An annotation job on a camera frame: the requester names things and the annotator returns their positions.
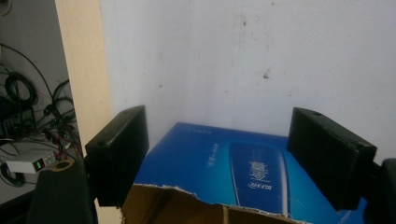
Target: cable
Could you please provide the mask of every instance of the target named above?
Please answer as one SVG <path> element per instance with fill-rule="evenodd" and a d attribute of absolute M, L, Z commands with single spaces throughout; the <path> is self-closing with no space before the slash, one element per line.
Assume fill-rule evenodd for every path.
<path fill-rule="evenodd" d="M 26 57 L 24 54 L 22 54 L 22 53 L 19 52 L 18 50 L 14 49 L 14 48 L 12 48 L 12 47 L 10 47 L 10 46 L 8 46 L 8 45 L 1 44 L 1 43 L 0 43 L 0 46 L 4 47 L 4 48 L 6 48 L 6 49 L 13 50 L 14 52 L 20 54 L 24 59 L 26 59 L 26 60 L 35 68 L 35 70 L 37 71 L 37 73 L 41 76 L 41 78 L 42 78 L 43 81 L 44 81 L 44 84 L 45 84 L 46 87 L 47 87 L 47 90 L 48 90 L 48 92 L 49 92 L 49 96 L 52 98 L 52 94 L 51 94 L 51 92 L 50 92 L 50 87 L 49 87 L 49 84 L 47 83 L 47 80 L 44 78 L 43 74 L 40 72 L 40 70 L 35 66 L 35 64 L 34 64 L 32 61 L 30 61 L 30 59 L 29 59 L 28 57 Z"/>
<path fill-rule="evenodd" d="M 5 151 L 5 150 L 2 149 L 2 148 L 0 148 L 0 151 L 3 151 L 3 152 L 6 153 L 8 156 L 18 156 L 18 155 L 11 154 L 11 153 Z"/>
<path fill-rule="evenodd" d="M 17 188 L 22 187 L 25 181 L 24 174 L 15 173 L 15 177 L 12 177 L 8 169 L 7 163 L 6 162 L 1 162 L 1 163 L 2 164 L 0 165 L 0 170 L 1 170 L 2 179 L 5 178 L 14 187 Z"/>
<path fill-rule="evenodd" d="M 29 91 L 29 98 L 25 100 L 21 99 L 18 88 L 18 82 L 23 83 L 23 85 Z M 33 86 L 32 82 L 30 82 L 23 75 L 17 72 L 11 72 L 9 74 L 9 77 L 6 79 L 5 88 L 9 98 L 11 98 L 14 102 L 20 102 L 23 105 L 37 104 L 38 98 L 37 98 L 37 93 L 35 92 L 35 87 Z"/>
<path fill-rule="evenodd" d="M 77 160 L 76 157 L 70 155 L 69 153 L 67 153 L 67 152 L 65 152 L 65 151 L 61 151 L 61 150 L 60 150 L 59 148 L 57 148 L 57 147 L 54 147 L 54 146 L 51 146 L 51 145 L 47 145 L 47 144 L 45 144 L 44 142 L 40 142 L 40 141 L 25 141 L 25 140 L 23 140 L 23 141 L 20 141 L 20 142 L 18 142 L 18 143 L 37 143 L 37 144 L 41 144 L 41 145 L 43 145 L 43 146 L 52 147 L 52 148 L 56 149 L 57 151 L 59 151 L 59 152 L 61 152 L 61 153 L 64 153 L 64 154 L 66 154 L 67 156 L 71 157 L 73 160 L 75 160 L 75 161 Z"/>

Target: blue cardboard box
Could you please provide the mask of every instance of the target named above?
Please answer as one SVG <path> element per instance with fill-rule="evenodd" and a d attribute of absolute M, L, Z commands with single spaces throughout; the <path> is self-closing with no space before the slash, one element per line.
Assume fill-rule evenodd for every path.
<path fill-rule="evenodd" d="M 363 223 L 366 201 L 335 211 L 287 151 L 288 138 L 177 123 L 146 156 L 136 185 L 183 189 L 208 204 L 309 223 Z"/>

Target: wooden panel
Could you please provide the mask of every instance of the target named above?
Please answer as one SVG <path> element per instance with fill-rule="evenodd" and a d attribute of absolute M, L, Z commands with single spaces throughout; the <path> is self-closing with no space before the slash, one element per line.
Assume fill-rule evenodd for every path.
<path fill-rule="evenodd" d="M 99 1 L 56 1 L 67 70 L 83 146 L 112 118 Z M 120 211 L 99 208 L 99 223 L 119 223 Z"/>

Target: black cable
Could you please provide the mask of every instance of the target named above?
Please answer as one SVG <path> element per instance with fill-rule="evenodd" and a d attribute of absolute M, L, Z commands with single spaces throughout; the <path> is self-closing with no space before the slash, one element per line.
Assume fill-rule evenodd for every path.
<path fill-rule="evenodd" d="M 56 88 L 55 91 L 52 94 L 52 98 L 56 99 L 58 98 L 59 94 L 60 94 L 60 90 L 64 88 L 64 86 L 69 83 L 69 79 L 67 79 L 66 81 L 60 83 Z"/>
<path fill-rule="evenodd" d="M 25 88 L 29 91 L 29 98 L 23 100 L 20 97 L 18 82 L 23 83 Z M 37 104 L 38 98 L 37 93 L 35 92 L 35 87 L 32 82 L 30 82 L 23 75 L 11 72 L 9 77 L 6 79 L 6 92 L 9 98 L 11 98 L 14 102 L 20 102 L 23 105 L 35 105 Z"/>
<path fill-rule="evenodd" d="M 17 151 L 18 152 L 18 154 L 21 154 L 19 151 L 18 151 L 18 149 L 12 144 L 12 143 L 9 143 L 12 147 L 14 147 L 14 149 L 15 149 L 15 151 Z"/>
<path fill-rule="evenodd" d="M 59 148 L 57 148 L 57 147 L 54 147 L 54 146 L 51 146 L 51 145 L 47 145 L 47 144 L 45 144 L 44 142 L 40 142 L 40 141 L 24 141 L 24 140 L 23 140 L 23 141 L 20 141 L 20 142 L 18 142 L 18 143 L 37 143 L 37 144 L 40 144 L 40 145 L 43 145 L 43 146 L 52 147 L 52 148 L 56 149 L 57 151 L 59 151 L 59 152 L 61 152 L 61 153 L 64 153 L 64 154 L 66 154 L 67 156 L 71 157 L 73 160 L 75 160 L 75 161 L 77 160 L 76 157 L 70 155 L 69 153 L 67 153 L 67 152 L 65 152 L 65 151 L 61 151 L 61 150 L 59 150 Z"/>
<path fill-rule="evenodd" d="M 11 153 L 5 151 L 5 150 L 2 149 L 2 148 L 0 148 L 0 151 L 3 151 L 3 152 L 6 153 L 8 156 L 18 156 L 18 155 L 11 154 Z"/>
<path fill-rule="evenodd" d="M 25 181 L 24 174 L 15 173 L 15 177 L 10 175 L 10 171 L 8 169 L 7 163 L 2 162 L 0 165 L 1 175 L 5 178 L 9 183 L 11 183 L 14 187 L 22 187 Z"/>
<path fill-rule="evenodd" d="M 28 57 L 26 57 L 24 54 L 22 54 L 22 53 L 19 52 L 18 50 L 14 49 L 14 48 L 12 48 L 12 47 L 10 47 L 10 46 L 8 46 L 8 45 L 1 44 L 1 43 L 0 43 L 0 46 L 4 47 L 4 48 L 6 48 L 6 49 L 11 49 L 11 50 L 13 50 L 14 52 L 20 54 L 24 59 L 26 59 L 26 60 L 35 68 L 35 70 L 37 71 L 37 73 L 41 76 L 41 78 L 42 78 L 43 81 L 44 81 L 44 84 L 45 84 L 46 87 L 47 87 L 47 90 L 49 91 L 49 96 L 52 98 L 52 94 L 51 94 L 51 92 L 50 92 L 50 87 L 49 87 L 49 84 L 47 83 L 47 80 L 44 78 L 43 74 L 40 72 L 40 70 L 35 66 L 35 64 L 34 64 L 32 61 L 30 61 L 30 59 L 29 59 Z"/>

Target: torn cardboard flap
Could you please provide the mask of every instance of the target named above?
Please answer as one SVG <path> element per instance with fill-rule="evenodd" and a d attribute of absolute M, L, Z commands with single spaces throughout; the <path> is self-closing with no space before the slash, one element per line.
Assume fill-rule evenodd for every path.
<path fill-rule="evenodd" d="M 121 208 L 124 224 L 305 223 L 238 206 L 209 204 L 179 188 L 133 185 Z"/>

